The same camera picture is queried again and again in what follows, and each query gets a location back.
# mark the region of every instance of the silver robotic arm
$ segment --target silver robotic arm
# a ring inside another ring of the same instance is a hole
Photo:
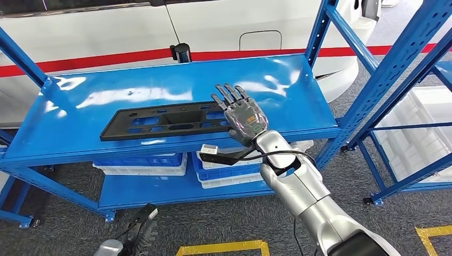
[[[216,87],[225,102],[214,94],[212,98],[223,109],[232,126],[231,136],[250,147],[247,153],[256,149],[263,155],[260,165],[262,178],[293,217],[304,222],[321,255],[400,255],[385,239],[357,223],[331,199],[313,163],[303,154],[297,154],[299,149],[292,148],[279,132],[267,130],[264,113],[240,86],[236,86],[239,95],[228,84],[224,85],[232,98],[220,85]],[[216,146],[209,145],[203,146],[200,156],[204,161],[223,164],[243,159],[243,155],[236,158],[221,155]]]
[[[261,153],[292,148],[277,131],[265,131],[255,139]],[[277,169],[295,169],[285,177]],[[303,155],[275,154],[260,165],[267,185],[281,198],[294,218],[300,218],[321,255],[400,255],[385,239],[346,214],[329,196],[317,168]]]

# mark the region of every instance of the black plastic tray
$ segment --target black plastic tray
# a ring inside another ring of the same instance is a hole
[[[118,110],[100,134],[101,141],[133,140],[231,129],[214,101]]]

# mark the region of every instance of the blue plastic bin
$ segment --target blue plastic bin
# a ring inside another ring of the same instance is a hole
[[[149,157],[124,157],[93,161],[97,166],[168,166],[182,164],[183,153],[153,155]]]
[[[228,178],[259,172],[259,164],[231,166],[225,168],[205,170],[203,169],[203,164],[196,155],[196,152],[191,152],[190,155],[191,159],[193,160],[193,168],[198,173],[198,178],[200,181]]]

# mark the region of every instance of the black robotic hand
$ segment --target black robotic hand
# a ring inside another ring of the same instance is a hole
[[[267,117],[242,87],[235,86],[240,94],[229,84],[224,84],[229,93],[220,84],[216,84],[215,87],[223,95],[225,102],[214,93],[211,97],[224,111],[226,120],[232,126],[233,130],[229,131],[229,135],[245,147],[249,147],[254,137],[268,129]]]

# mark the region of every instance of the plastic crate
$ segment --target plastic crate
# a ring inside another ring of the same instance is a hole
[[[220,153],[232,153],[232,152],[239,152],[244,150],[245,148],[222,148],[219,150]],[[247,155],[247,157],[251,157],[251,156],[257,156],[260,153],[257,151],[252,152],[251,154]],[[196,151],[196,156],[198,157],[198,159],[201,161],[201,157],[199,156],[199,151]],[[234,165],[225,165],[225,164],[216,164],[216,163],[209,163],[209,162],[204,162],[201,161],[202,165],[203,165],[203,169],[204,170],[209,170],[209,169],[219,169],[219,168],[226,168],[226,167],[231,167],[231,166],[241,166],[241,165],[251,165],[251,164],[260,164],[262,163],[262,158],[259,159],[255,159],[255,160],[251,160],[251,161],[239,161]]]
[[[200,181],[216,180],[222,178],[230,178],[239,175],[259,173],[259,163],[251,165],[229,166],[215,169],[204,169],[203,161],[198,159],[196,153],[191,154],[193,160],[193,168],[198,175]]]
[[[102,166],[105,175],[150,175],[150,176],[184,176],[187,169],[187,153],[181,153],[179,166]]]
[[[313,141],[296,141],[290,144],[292,147],[298,148],[300,151],[305,152],[312,147]],[[222,153],[239,152],[244,148],[226,148],[220,149]],[[252,152],[247,157],[256,156],[260,153],[257,151]],[[192,153],[193,166],[198,174],[200,181],[216,180],[222,178],[230,178],[240,175],[256,174],[259,173],[259,164],[262,163],[262,159],[255,159],[252,161],[239,161],[234,165],[215,164],[201,161],[199,151]]]
[[[148,157],[110,158],[93,161],[96,166],[169,166],[178,167],[184,153],[152,155]]]
[[[416,87],[377,127],[451,122],[452,93],[445,86]],[[398,181],[452,151],[452,127],[375,131]],[[452,167],[421,182],[451,182]]]
[[[252,174],[245,174],[245,175],[239,175],[234,177],[228,177],[228,178],[220,178],[220,179],[214,179],[214,180],[201,180],[198,175],[198,180],[201,182],[202,188],[217,188],[217,187],[223,187],[223,186],[230,186],[230,185],[237,185],[241,183],[248,183],[248,182],[254,182],[254,181],[262,181],[262,176],[260,173],[252,173]]]

